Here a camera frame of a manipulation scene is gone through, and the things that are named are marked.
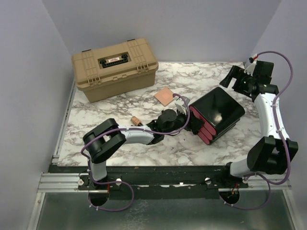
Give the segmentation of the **black makeup drawer organizer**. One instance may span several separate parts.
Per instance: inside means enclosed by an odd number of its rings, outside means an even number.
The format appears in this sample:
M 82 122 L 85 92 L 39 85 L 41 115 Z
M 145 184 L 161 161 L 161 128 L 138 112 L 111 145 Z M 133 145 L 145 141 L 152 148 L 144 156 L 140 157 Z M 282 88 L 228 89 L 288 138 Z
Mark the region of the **black makeup drawer organizer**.
M 220 87 L 209 91 L 190 106 L 196 108 L 215 128 L 217 136 L 213 143 L 233 128 L 245 114 L 244 108 Z

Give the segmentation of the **pink top drawer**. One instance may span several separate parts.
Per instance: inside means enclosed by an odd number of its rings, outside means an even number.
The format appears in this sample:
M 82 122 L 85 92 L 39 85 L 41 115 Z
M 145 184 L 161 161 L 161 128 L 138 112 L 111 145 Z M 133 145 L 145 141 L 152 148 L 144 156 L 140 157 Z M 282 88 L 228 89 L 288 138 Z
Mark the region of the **pink top drawer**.
M 217 136 L 215 128 L 203 117 L 203 115 L 193 106 L 189 107 L 191 112 L 190 128 L 194 135 L 207 145 L 211 145 Z

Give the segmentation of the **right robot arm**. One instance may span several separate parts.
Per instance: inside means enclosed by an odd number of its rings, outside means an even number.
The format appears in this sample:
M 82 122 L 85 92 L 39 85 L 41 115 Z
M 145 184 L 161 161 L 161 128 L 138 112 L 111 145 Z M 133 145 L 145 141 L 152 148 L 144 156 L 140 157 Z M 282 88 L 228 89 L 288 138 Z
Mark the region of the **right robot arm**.
M 291 141 L 283 125 L 279 107 L 279 89 L 271 84 L 274 64 L 254 60 L 246 69 L 232 66 L 220 85 L 227 88 L 235 79 L 233 90 L 252 99 L 258 111 L 261 138 L 247 154 L 246 159 L 229 163 L 229 171 L 221 174 L 225 187 L 232 187 L 238 177 L 255 173 L 268 175 L 288 172 L 298 151 L 298 143 Z

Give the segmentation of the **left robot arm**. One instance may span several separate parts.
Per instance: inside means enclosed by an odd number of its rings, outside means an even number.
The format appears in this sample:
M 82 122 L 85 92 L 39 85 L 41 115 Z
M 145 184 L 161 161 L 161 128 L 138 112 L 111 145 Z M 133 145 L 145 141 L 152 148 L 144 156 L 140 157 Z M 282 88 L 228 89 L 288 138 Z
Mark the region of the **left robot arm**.
M 123 145 L 154 145 L 165 136 L 177 135 L 185 129 L 198 134 L 204 121 L 193 112 L 186 114 L 172 109 L 161 112 L 157 119 L 146 125 L 121 126 L 115 119 L 109 118 L 83 136 L 82 155 L 87 157 L 91 175 L 89 183 L 95 189 L 101 189 L 106 183 L 106 161 Z

